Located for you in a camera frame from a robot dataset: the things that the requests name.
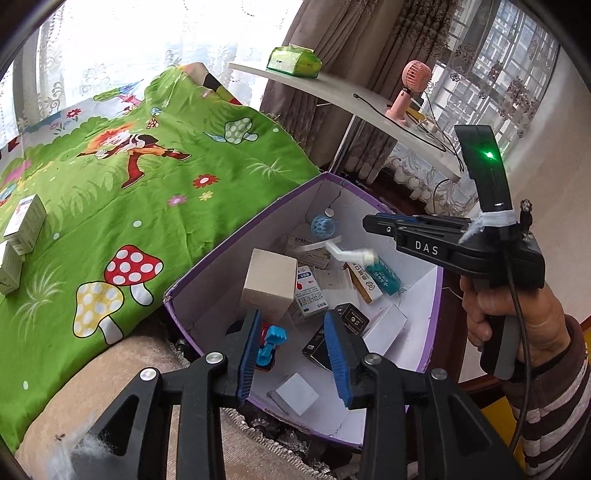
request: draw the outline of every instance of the red mushroom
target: red mushroom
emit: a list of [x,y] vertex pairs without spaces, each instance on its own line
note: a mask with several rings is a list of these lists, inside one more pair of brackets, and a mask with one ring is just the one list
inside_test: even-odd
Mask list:
[[140,305],[150,305],[154,297],[144,283],[162,272],[159,258],[142,252],[135,245],[124,245],[105,268],[105,281],[118,287],[129,287],[131,297]]

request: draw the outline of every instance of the striped sleeve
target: striped sleeve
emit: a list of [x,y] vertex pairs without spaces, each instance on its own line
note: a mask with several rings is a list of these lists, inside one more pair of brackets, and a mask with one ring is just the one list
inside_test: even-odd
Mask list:
[[[571,345],[565,356],[531,383],[530,403],[522,432],[527,475],[532,480],[561,479],[561,470],[587,430],[591,368],[579,323],[566,317]],[[505,382],[503,389],[519,416],[525,384]]]

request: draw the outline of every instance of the green tissue package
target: green tissue package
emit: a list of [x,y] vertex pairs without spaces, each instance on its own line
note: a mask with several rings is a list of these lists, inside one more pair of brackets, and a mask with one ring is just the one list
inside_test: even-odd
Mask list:
[[381,258],[374,265],[366,265],[365,271],[375,280],[380,290],[394,295],[400,290],[400,279]]
[[315,79],[322,68],[322,62],[314,55],[314,50],[290,44],[289,47],[273,49],[267,68],[294,77]]

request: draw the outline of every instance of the green blanket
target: green blanket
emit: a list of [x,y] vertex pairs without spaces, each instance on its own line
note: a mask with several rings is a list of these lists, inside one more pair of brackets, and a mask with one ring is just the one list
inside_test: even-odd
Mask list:
[[[153,80],[143,102],[134,87],[1,152],[20,152],[0,177],[2,232],[23,197],[38,194],[48,212],[19,290],[0,296],[0,434],[13,451],[50,398],[173,282],[318,174],[275,122],[179,69]],[[94,115],[108,105],[112,115]]]

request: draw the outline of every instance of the beige cushion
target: beige cushion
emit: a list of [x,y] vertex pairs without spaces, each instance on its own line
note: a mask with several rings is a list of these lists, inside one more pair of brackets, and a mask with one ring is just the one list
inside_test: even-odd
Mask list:
[[[99,355],[72,378],[31,424],[16,457],[34,480],[49,480],[48,460],[63,445],[75,445],[84,432],[145,367],[162,373],[181,368],[155,323],[143,322],[134,334]],[[326,478],[312,473],[298,459],[286,460],[255,441],[222,412],[222,435],[229,480],[308,480]],[[173,414],[167,479],[175,478],[178,409]],[[65,434],[62,440],[56,436]]]

